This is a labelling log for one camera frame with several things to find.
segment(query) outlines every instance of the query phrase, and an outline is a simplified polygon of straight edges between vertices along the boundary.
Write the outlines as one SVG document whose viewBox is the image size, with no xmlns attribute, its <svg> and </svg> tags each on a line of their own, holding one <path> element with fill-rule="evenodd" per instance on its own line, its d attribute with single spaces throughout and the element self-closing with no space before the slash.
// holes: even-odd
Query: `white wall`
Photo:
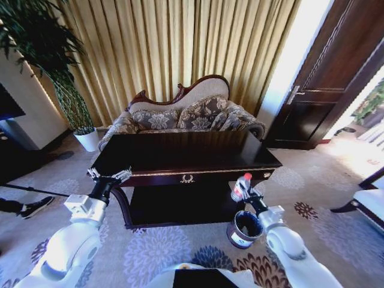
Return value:
<svg viewBox="0 0 384 288">
<path fill-rule="evenodd" d="M 332 126 L 331 129 L 327 132 L 323 139 L 331 139 L 337 130 L 344 128 L 349 125 L 354 117 L 351 117 L 351 114 L 360 106 L 361 103 L 368 97 L 371 91 L 376 87 L 377 84 L 384 78 L 384 66 L 372 77 L 360 94 L 354 99 L 354 101 L 348 106 L 345 112 L 340 116 L 336 123 Z"/>
<path fill-rule="evenodd" d="M 257 115 L 266 125 L 266 132 L 279 113 L 333 1 L 301 1 Z"/>
<path fill-rule="evenodd" d="M 19 54 L 10 52 L 7 60 L 3 51 L 0 51 L 0 82 L 26 114 L 14 118 L 10 123 L 17 124 L 22 130 L 21 134 L 27 135 L 32 145 L 41 149 L 68 127 L 40 82 L 36 77 L 31 77 L 33 72 L 28 64 L 24 64 L 23 73 L 20 74 L 20 67 L 15 65 L 18 57 Z"/>
</svg>

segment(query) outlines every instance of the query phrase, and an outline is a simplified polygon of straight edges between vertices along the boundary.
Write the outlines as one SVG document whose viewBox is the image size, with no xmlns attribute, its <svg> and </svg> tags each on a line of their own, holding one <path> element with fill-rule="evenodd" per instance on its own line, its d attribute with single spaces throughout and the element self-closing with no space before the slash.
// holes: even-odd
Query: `door handle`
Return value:
<svg viewBox="0 0 384 288">
<path fill-rule="evenodd" d="M 291 90 L 290 90 L 290 94 L 289 94 L 289 97 L 288 97 L 288 100 L 287 100 L 287 105 L 291 105 L 294 97 L 296 95 L 304 95 L 305 92 L 298 92 L 300 89 L 300 86 L 299 85 L 296 85 L 294 86 Z"/>
</svg>

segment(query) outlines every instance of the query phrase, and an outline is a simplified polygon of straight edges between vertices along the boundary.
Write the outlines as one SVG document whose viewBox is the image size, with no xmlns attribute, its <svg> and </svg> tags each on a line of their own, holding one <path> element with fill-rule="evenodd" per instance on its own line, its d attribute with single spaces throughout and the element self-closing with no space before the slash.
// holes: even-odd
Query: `dark wooden door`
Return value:
<svg viewBox="0 0 384 288">
<path fill-rule="evenodd" d="M 313 149 L 384 63 L 384 1 L 335 0 L 266 138 Z"/>
</svg>

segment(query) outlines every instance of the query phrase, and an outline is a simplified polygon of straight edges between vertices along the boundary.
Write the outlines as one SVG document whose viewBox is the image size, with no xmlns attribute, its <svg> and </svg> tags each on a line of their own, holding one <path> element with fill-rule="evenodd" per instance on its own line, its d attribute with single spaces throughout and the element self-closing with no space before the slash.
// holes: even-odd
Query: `potted plant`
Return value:
<svg viewBox="0 0 384 288">
<path fill-rule="evenodd" d="M 72 53 L 83 53 L 82 43 L 53 11 L 62 13 L 49 0 L 1 0 L 0 49 L 7 58 L 10 49 L 21 53 L 16 62 L 20 72 L 26 61 L 49 77 L 74 135 L 87 151 L 95 151 L 98 135 L 68 68 L 78 64 Z"/>
</svg>

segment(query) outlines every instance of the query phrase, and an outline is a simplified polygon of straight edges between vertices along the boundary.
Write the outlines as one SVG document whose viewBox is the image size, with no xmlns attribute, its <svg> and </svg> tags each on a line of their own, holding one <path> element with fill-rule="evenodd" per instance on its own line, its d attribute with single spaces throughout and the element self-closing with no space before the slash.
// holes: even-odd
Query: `black sneaker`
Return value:
<svg viewBox="0 0 384 288">
<path fill-rule="evenodd" d="M 20 212 L 20 215 L 23 217 L 23 219 L 31 218 L 33 215 L 35 215 L 38 211 L 42 210 L 44 207 L 48 206 L 55 198 L 52 196 L 46 197 L 43 200 L 31 204 L 27 204 L 26 210 Z"/>
</svg>

